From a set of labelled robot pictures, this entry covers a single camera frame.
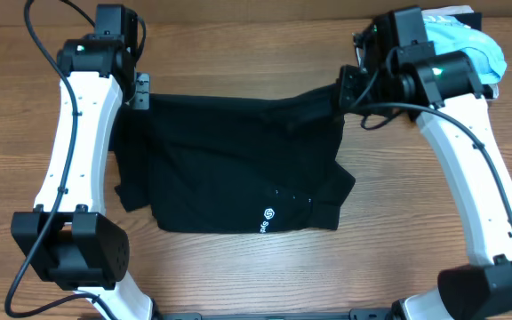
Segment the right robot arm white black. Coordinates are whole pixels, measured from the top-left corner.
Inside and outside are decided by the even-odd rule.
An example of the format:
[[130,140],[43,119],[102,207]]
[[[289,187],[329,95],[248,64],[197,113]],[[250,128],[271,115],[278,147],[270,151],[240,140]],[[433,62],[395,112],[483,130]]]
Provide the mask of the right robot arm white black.
[[335,106],[345,114],[413,117],[442,166],[458,208],[468,264],[434,289],[396,301],[390,319],[485,319],[512,311],[512,180],[488,105],[464,52],[394,49],[370,68],[344,66]]

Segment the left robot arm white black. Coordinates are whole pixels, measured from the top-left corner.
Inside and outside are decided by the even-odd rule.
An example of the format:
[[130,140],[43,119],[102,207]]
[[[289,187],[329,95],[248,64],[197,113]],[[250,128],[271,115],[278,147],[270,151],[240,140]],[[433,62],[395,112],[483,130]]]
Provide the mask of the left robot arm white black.
[[[128,36],[68,40],[52,66],[60,75],[60,116],[51,160],[33,208],[12,216],[25,260],[5,297],[13,318],[88,300],[105,319],[157,319],[155,301],[128,271],[129,238],[106,216],[104,179],[116,115],[135,94],[141,48]],[[12,309],[28,268],[69,295],[30,311]]]

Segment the black t-shirt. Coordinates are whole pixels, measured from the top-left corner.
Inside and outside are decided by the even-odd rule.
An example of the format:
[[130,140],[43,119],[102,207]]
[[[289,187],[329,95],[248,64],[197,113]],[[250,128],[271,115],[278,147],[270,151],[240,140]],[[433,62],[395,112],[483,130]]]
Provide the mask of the black t-shirt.
[[123,208],[160,229],[252,234],[339,226],[354,177],[336,160],[333,87],[260,100],[154,94],[122,108],[110,147]]

